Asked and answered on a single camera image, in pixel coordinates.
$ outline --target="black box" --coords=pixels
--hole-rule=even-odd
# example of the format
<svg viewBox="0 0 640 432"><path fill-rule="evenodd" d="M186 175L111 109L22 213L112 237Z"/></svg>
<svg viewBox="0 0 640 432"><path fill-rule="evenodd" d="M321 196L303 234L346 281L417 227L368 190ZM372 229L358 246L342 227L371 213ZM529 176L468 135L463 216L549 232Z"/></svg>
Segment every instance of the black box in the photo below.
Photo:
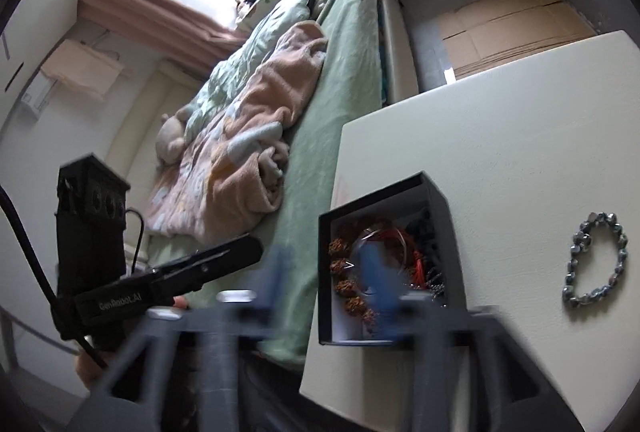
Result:
<svg viewBox="0 0 640 432"><path fill-rule="evenodd" d="M318 337L322 345L391 346L389 340L367 338L362 321L344 310L344 298L334 291L330 272L333 260L329 245L337 236L338 227L364 215L391 219L404 228L428 209L439 260L442 265L445 293L442 303L448 307L466 308L465 288L460 268L456 236L451 222L449 204L440 190L425 174L420 173L391 186L351 201L320 215L318 227Z"/></svg>
<svg viewBox="0 0 640 432"><path fill-rule="evenodd" d="M129 183L93 154L60 167L56 295L74 320L79 320L74 296L115 282L126 272L122 233L129 190ZM55 313L53 319L63 340L74 338Z"/></svg>

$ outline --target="green bed sheet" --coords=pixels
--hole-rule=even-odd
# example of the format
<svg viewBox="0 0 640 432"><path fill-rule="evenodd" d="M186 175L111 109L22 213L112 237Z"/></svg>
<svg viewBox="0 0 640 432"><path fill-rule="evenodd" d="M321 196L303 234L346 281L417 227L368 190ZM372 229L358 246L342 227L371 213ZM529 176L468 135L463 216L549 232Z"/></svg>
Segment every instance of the green bed sheet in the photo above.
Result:
<svg viewBox="0 0 640 432"><path fill-rule="evenodd" d="M302 368L305 361L317 287L318 216L330 208L342 126L381 106L376 3L328 0L318 18L329 39L327 56L305 114L285 134L291 149L282 207L252 231L265 246L292 249L276 335L261 344L264 354L289 368ZM153 237L150 263L164 263L197 248L190 237ZM207 306L220 290L241 287L244 273L190 293L190 304Z"/></svg>

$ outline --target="white cabinet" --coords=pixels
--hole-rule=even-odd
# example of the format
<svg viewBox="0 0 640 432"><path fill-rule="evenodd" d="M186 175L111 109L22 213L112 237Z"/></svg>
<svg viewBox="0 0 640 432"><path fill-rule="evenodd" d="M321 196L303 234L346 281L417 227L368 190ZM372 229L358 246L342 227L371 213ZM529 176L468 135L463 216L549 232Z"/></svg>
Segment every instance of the white cabinet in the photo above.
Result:
<svg viewBox="0 0 640 432"><path fill-rule="evenodd" d="M77 10L78 0L18 4L0 40L0 128L31 76L76 22Z"/></svg>

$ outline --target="open box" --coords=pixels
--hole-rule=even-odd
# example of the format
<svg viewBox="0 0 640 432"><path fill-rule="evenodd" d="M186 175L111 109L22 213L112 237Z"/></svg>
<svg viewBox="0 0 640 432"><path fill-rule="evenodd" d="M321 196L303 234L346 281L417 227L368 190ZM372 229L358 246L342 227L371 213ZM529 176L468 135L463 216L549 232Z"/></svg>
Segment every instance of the open box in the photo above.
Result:
<svg viewBox="0 0 640 432"><path fill-rule="evenodd" d="M330 272L329 246L338 229L366 215L389 219L404 228L428 210L433 222L440 270L445 292L438 300L449 307L466 307L465 288L449 205L440 190L425 174L399 181L377 192L370 193L339 208L320 215L318 232L318 335L322 345L334 346L389 346L389 340L371 338L362 320L352 317L344 309L345 299L335 293L334 278Z"/></svg>

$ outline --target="jewelry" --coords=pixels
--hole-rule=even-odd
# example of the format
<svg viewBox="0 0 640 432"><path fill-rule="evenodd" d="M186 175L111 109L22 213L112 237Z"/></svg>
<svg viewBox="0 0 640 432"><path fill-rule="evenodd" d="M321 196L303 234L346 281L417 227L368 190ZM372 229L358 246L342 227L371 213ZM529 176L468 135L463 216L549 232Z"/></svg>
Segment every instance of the jewelry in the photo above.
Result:
<svg viewBox="0 0 640 432"><path fill-rule="evenodd" d="M338 228L340 237L329 243L328 254L332 259L330 272L334 277L335 293L345 299L344 309L352 317L362 319L372 332L378 314L367 306L372 290L360 280L360 258L358 250L367 241L385 243L392 263L397 263L398 274L406 278L407 287L426 289L433 298L444 295L442 271L431 260L425 259L417 249L414 238L404 229L395 227L391 221L376 216L364 217ZM425 272L423 263L429 266Z"/></svg>
<svg viewBox="0 0 640 432"><path fill-rule="evenodd" d="M580 253L586 253L591 247L592 238L590 231L600 225L609 227L618 241L618 263L616 264L613 274L609 277L609 281L601 287L595 288L591 293L585 293L579 297L575 296L574 282L576 278L576 268L578 266L578 257ZM626 245L629 240L623 232L622 226L618 224L618 217L615 213L595 213L592 211L587 220L580 223L580 229L574 233L574 245L571 246L571 260L567 264L567 274L564 277L564 288L562 289L562 300L569 307L587 306L598 302L607 297L609 292L618 284L620 275L625 272L625 261L628 257Z"/></svg>

